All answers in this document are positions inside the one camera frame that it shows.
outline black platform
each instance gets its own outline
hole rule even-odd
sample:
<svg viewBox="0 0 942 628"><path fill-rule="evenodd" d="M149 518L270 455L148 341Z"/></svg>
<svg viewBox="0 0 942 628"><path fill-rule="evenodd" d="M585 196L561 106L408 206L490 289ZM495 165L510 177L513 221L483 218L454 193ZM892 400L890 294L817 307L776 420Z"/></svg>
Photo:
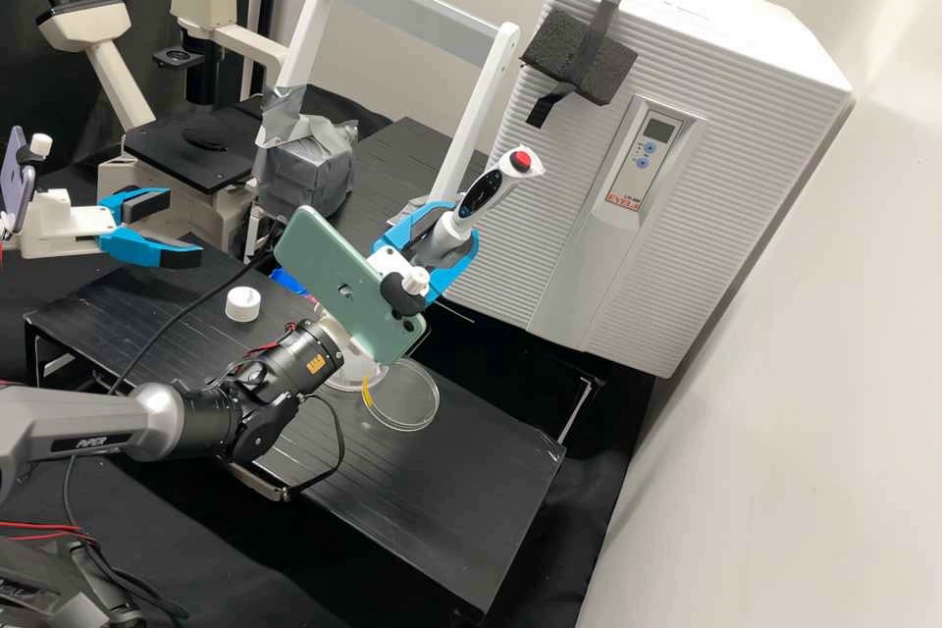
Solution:
<svg viewBox="0 0 942 628"><path fill-rule="evenodd" d="M31 342L39 336L113 376L162 322L237 267L234 259L207 248L198 270L122 268L27 315L27 349L34 350ZM131 373L130 383L180 378L199 384L248 348L276 338L285 322L312 314L308 301L259 273L249 273L244 283L262 293L262 315L255 322L229 320L222 293L164 335ZM439 414L413 434L378 425L357 395L332 393L346 459L337 475L305 494L486 612L564 449L436 378ZM294 484L332 465L336 448L330 413L310 401L256 463Z"/></svg>
<svg viewBox="0 0 942 628"><path fill-rule="evenodd" d="M258 126L258 119L238 106L176 114L129 130L125 151L203 193L215 193L248 179ZM217 133L225 139L226 149L191 144L183 139L184 128Z"/></svg>

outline black foam pad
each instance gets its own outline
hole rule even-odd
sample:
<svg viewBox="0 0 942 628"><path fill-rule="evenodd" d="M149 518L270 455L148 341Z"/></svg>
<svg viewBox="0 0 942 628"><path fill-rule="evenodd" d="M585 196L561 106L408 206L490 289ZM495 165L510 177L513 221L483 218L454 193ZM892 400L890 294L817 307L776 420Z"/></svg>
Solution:
<svg viewBox="0 0 942 628"><path fill-rule="evenodd" d="M521 59L558 81L575 85L576 92L596 105L607 105L628 76L638 58L637 52L607 36L589 57L579 76L572 76L579 50L587 40L590 26L562 10L550 10Z"/></svg>

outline petri dish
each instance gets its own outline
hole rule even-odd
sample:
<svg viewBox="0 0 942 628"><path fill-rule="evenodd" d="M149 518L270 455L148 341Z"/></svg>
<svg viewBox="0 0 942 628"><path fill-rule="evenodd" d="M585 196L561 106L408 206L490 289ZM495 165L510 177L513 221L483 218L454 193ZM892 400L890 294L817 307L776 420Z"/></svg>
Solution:
<svg viewBox="0 0 942 628"><path fill-rule="evenodd" d="M428 427L439 411L439 386L419 363L400 358L374 387L364 387L363 404L378 422L397 432Z"/></svg>

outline black cable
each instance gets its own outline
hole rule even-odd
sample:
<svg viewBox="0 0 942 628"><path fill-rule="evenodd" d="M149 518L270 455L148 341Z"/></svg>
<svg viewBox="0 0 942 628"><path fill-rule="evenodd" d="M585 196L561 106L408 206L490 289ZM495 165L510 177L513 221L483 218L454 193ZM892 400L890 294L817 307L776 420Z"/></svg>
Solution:
<svg viewBox="0 0 942 628"><path fill-rule="evenodd" d="M150 350L151 346L153 346L154 343L156 343L157 340L160 339L167 332L168 329L170 329L180 319L182 319L184 316L189 314L193 309L198 307L207 299L213 298L214 296L219 294L223 289L227 288L233 282L240 279L249 270L259 267L261 265L264 265L272 257L273 255L270 250L259 253L257 256L255 256L255 258L252 259L251 262L239 268L238 271L234 275L229 277L225 282L221 283L220 285L217 285L216 287L210 289L205 294L194 299L190 304L188 304L183 309L181 309L177 314L175 314L166 322L164 322L163 326L161 326L160 329L158 329L154 333L154 335L147 341L147 343L145 343L144 346L141 347L141 349L137 352L134 358L131 359L131 363L125 366L125 370L122 371L121 375L115 379L114 383L112 383L111 388L108 389L108 394L116 394L118 392L118 388L121 386L121 383L125 381L125 378L128 376L128 373L131 372L131 369L140 362L140 359L144 357L144 354Z"/></svg>
<svg viewBox="0 0 942 628"><path fill-rule="evenodd" d="M72 470L76 467L77 458L78 457L74 454L69 457L69 465L66 467L66 475L62 480L62 504L66 509L66 517L69 519L69 523L71 525L75 525L76 527L80 527L76 521L75 514L72 512L72 501L69 498L69 485L72 481ZM164 599L159 594L157 594L156 591L153 590L153 587L150 587L149 584L147 585L149 591L143 590L138 585L142 580L137 580L135 577L135 581L132 582L124 578L121 573L115 570L114 567L108 563L108 560L105 559L105 555L101 552L100 547L94 545L85 538L79 538L78 541L81 542L81 545L85 549L85 553L88 555L88 558L91 559L92 563L98 568L98 571L100 571L102 575L106 577L112 584L121 587L136 599L140 599L141 601L145 601L157 606L167 615L171 616L171 618L176 618L179 620L186 620L189 618L189 613L185 608L183 608L178 603Z"/></svg>
<svg viewBox="0 0 942 628"><path fill-rule="evenodd" d="M335 463L327 471L319 473L312 479L305 481L302 484L298 484L291 488L293 493L301 493L306 491L314 484L320 483L329 476L333 476L337 473L337 470L340 468L340 465L343 463L343 457L346 455L346 444L343 442L343 430L340 428L340 418L337 415L337 411L334 410L334 406L327 402L323 397L320 397L318 394L311 394L307 397L313 397L314 399L319 399L321 402L327 405L327 408L331 411L331 415L334 417L334 429L337 430L337 463Z"/></svg>

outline robotic arm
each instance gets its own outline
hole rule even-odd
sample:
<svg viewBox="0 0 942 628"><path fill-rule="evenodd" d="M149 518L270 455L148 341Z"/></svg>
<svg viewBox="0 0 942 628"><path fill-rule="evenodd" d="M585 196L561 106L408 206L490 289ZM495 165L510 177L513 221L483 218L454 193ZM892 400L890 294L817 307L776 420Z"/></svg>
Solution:
<svg viewBox="0 0 942 628"><path fill-rule="evenodd" d="M199 389L145 383L123 397L0 388L0 504L32 461L112 450L137 461L251 461L342 364L333 339L305 320L273 348L234 363Z"/></svg>

